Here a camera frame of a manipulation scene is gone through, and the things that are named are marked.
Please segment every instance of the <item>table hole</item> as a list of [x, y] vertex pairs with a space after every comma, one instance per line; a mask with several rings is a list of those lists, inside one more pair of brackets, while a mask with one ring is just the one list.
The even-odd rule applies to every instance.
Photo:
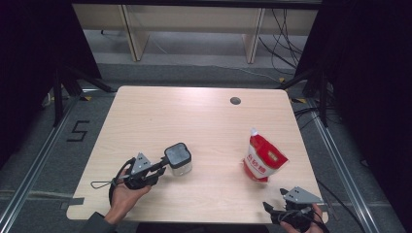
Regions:
[[242, 101], [238, 97], [231, 97], [230, 98], [230, 103], [232, 103], [233, 105], [239, 105], [240, 102], [242, 102]]

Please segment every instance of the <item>wooden table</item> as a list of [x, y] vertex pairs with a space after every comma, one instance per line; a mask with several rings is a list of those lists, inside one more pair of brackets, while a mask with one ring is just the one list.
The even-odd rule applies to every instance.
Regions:
[[[230, 102], [237, 97], [241, 103]], [[290, 160], [269, 183], [250, 180], [242, 165], [255, 127]], [[109, 210], [109, 181], [140, 151], [152, 163], [164, 150], [185, 143], [192, 171], [170, 171], [145, 195], [126, 219], [151, 222], [271, 223], [266, 201], [283, 210], [281, 187], [300, 186], [320, 196], [314, 173], [284, 90], [123, 86], [119, 89], [70, 206], [71, 219], [88, 219]]]

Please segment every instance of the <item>gray floor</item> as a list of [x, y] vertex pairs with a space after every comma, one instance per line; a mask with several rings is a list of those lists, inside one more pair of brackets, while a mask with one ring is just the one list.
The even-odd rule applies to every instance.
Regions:
[[[104, 82], [118, 87], [123, 84], [140, 85], [190, 85], [224, 86], [247, 88], [273, 88], [279, 78], [290, 79], [293, 72], [289, 65], [271, 55], [259, 45], [254, 64], [246, 63], [243, 42], [240, 35], [196, 34], [196, 33], [153, 33], [148, 41], [142, 60], [133, 62], [123, 33], [86, 31]], [[263, 36], [264, 42], [274, 45], [272, 36]], [[305, 37], [291, 37], [298, 47], [303, 48]], [[292, 62], [288, 50], [277, 50]], [[304, 83], [288, 90], [290, 98], [300, 98]], [[82, 83], [83, 88], [95, 87]], [[62, 132], [53, 146], [46, 165], [31, 189], [31, 192], [17, 216], [10, 232], [77, 232], [83, 221], [67, 219], [67, 203], [76, 190], [77, 183], [86, 166], [94, 142], [114, 94], [101, 91], [88, 92], [89, 101], [79, 101], [63, 125]], [[292, 103], [295, 111], [307, 108], [305, 103]], [[329, 131], [366, 200], [380, 232], [404, 232], [391, 205], [382, 193], [370, 171], [360, 164], [361, 154], [346, 130], [344, 122], [336, 111], [327, 113]], [[14, 154], [0, 171], [0, 210], [3, 212], [13, 192], [19, 187], [39, 150], [52, 131], [53, 104], [39, 113], [24, 145]], [[306, 114], [298, 119], [305, 147], [316, 177], [331, 189], [353, 212], [353, 205], [336, 172], [314, 116]], [[78, 129], [87, 131], [79, 143], [68, 142], [77, 139], [72, 129], [78, 120], [88, 120]], [[326, 224], [330, 232], [361, 232], [348, 212], [321, 187], [324, 199], [335, 211], [329, 215]], [[135, 222], [123, 222], [119, 232], [134, 232]], [[284, 232], [279, 226], [269, 225], [271, 232]]]

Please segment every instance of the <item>sleeve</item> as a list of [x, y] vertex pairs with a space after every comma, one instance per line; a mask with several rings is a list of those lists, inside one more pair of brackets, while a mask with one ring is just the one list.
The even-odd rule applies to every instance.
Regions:
[[83, 226], [81, 233], [114, 233], [116, 225], [107, 222], [104, 217], [95, 212]]

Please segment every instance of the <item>red and white pouch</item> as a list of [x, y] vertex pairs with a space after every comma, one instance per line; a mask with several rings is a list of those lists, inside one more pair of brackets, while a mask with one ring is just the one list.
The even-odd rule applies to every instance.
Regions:
[[246, 174], [256, 182], [267, 183], [289, 160], [274, 145], [251, 129], [249, 154], [243, 159]]

